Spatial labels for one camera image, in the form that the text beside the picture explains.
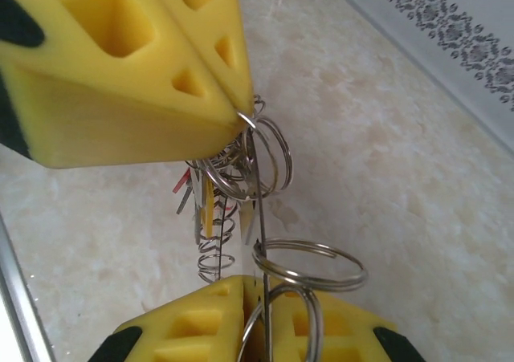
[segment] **beige marble surface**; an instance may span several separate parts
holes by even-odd
[[[268,232],[360,258],[370,281],[344,297],[428,361],[513,360],[514,160],[344,0],[241,1],[255,90],[296,159]],[[59,362],[203,285],[183,169],[55,171],[0,147],[0,209]]]

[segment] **patterned tile border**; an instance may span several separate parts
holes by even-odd
[[[388,0],[514,112],[514,53],[449,0]]]

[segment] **marble countertop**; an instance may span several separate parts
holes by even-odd
[[[512,157],[344,0],[241,3],[255,90],[296,159],[269,232],[356,255],[370,280],[344,298],[426,360],[512,360]],[[183,170],[50,170],[0,147],[0,210],[59,362],[204,285],[191,211],[175,214]]]

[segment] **black rubber edge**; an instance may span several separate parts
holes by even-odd
[[[7,91],[3,76],[0,72],[0,144],[22,154],[31,157],[29,147],[23,137],[23,132],[18,122],[18,117],[14,113],[10,102],[9,92]]]
[[[0,40],[20,47],[38,47],[45,34],[16,0],[0,0]]]
[[[373,329],[391,362],[426,362],[409,340],[385,327]]]
[[[137,341],[143,334],[143,329],[137,326],[109,336],[96,350],[88,362],[124,362]]]

